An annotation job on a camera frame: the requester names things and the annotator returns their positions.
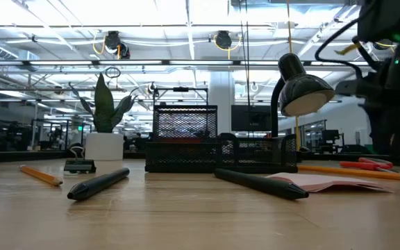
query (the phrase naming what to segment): pink paper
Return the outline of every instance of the pink paper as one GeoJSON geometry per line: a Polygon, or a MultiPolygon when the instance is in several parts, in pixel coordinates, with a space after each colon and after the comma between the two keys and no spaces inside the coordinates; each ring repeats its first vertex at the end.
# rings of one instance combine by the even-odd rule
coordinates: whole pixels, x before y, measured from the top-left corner
{"type": "Polygon", "coordinates": [[[362,187],[369,190],[376,190],[381,192],[393,192],[390,187],[374,183],[371,181],[364,181],[356,178],[338,177],[338,176],[324,176],[318,174],[289,174],[279,173],[267,176],[275,180],[286,181],[294,183],[307,192],[319,192],[333,185],[348,185],[362,187]]]}

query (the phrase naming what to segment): black mesh desk organizer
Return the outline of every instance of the black mesh desk organizer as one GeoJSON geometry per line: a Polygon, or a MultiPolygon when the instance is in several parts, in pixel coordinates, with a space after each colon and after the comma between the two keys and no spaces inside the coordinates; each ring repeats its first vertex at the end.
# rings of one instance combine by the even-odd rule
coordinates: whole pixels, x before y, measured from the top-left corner
{"type": "Polygon", "coordinates": [[[217,167],[249,174],[297,172],[294,135],[217,135],[217,106],[155,106],[147,172],[211,173],[217,167]]]}

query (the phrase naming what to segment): computer monitor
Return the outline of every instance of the computer monitor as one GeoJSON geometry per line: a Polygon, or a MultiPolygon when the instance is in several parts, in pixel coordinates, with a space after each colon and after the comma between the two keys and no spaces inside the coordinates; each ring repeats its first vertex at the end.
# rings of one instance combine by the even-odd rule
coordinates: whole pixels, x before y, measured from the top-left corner
{"type": "Polygon", "coordinates": [[[324,130],[322,131],[322,140],[326,141],[335,141],[339,140],[339,130],[324,130]]]}
{"type": "Polygon", "coordinates": [[[271,107],[232,105],[232,131],[271,131],[271,107]]]}

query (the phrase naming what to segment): scissors handle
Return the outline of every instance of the scissors handle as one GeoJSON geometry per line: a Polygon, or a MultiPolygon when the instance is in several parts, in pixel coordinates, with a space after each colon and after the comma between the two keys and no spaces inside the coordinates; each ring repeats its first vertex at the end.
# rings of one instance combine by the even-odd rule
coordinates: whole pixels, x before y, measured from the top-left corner
{"type": "Polygon", "coordinates": [[[376,158],[367,158],[367,157],[361,157],[359,158],[360,163],[371,163],[371,164],[377,164],[378,167],[381,169],[392,169],[393,168],[393,163],[389,162],[387,160],[381,160],[381,159],[376,159],[376,158]]]}
{"type": "Polygon", "coordinates": [[[376,169],[379,167],[378,164],[376,163],[367,163],[367,162],[340,162],[341,167],[346,167],[346,168],[357,168],[357,169],[364,169],[364,170],[371,170],[371,171],[376,171],[376,169]]]}

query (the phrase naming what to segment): lamp shade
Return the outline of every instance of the lamp shade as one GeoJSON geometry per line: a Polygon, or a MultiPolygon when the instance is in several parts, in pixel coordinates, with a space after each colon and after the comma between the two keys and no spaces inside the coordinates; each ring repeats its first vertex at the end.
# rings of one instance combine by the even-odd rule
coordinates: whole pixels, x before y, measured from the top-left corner
{"type": "Polygon", "coordinates": [[[334,90],[326,81],[308,75],[299,58],[287,53],[278,62],[285,81],[279,103],[282,115],[299,116],[317,112],[334,97],[334,90]]]}

